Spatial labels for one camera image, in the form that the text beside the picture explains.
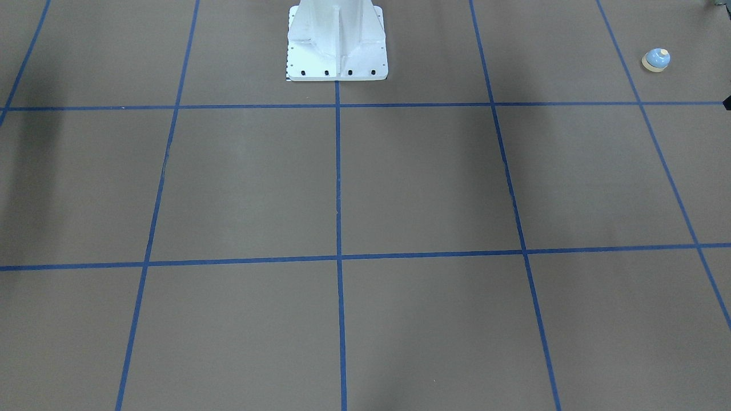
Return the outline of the blue call bell wooden base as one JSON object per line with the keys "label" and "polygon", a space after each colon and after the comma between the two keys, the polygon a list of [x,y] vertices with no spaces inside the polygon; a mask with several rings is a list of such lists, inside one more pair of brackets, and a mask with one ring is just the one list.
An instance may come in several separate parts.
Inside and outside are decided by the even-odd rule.
{"label": "blue call bell wooden base", "polygon": [[660,73],[668,68],[671,58],[667,49],[651,49],[643,55],[641,63],[648,72]]}

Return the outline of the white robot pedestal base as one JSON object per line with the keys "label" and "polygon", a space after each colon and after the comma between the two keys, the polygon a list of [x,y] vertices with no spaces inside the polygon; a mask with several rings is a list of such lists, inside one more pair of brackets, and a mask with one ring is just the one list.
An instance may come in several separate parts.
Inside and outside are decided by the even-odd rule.
{"label": "white robot pedestal base", "polygon": [[300,1],[290,7],[288,15],[288,81],[387,79],[381,7],[371,1]]}

